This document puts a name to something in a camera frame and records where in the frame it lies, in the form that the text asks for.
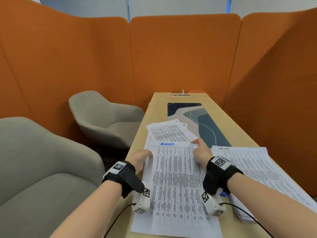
table surface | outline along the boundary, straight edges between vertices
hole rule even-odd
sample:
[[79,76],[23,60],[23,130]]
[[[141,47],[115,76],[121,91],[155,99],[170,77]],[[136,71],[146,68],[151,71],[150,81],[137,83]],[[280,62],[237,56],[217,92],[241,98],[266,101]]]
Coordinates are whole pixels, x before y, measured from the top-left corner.
[[[233,147],[259,147],[210,97],[208,97],[208,95],[205,93],[190,93],[190,95],[190,97],[171,97],[171,93],[154,93],[128,155],[131,155],[137,150],[144,148],[148,133],[145,127],[146,125],[150,123],[167,121],[167,103],[169,102],[201,103]],[[229,201],[228,198],[223,198],[223,200],[224,202]],[[119,212],[131,202],[131,196],[124,200],[121,198],[116,211],[114,212],[112,221],[119,214]],[[220,227],[224,238],[270,237],[258,224],[243,223],[237,217],[231,206],[227,206],[226,209],[227,211],[219,218]],[[128,208],[120,215],[107,235],[107,238],[157,237],[148,234],[130,232],[132,220],[133,212],[130,208]]]

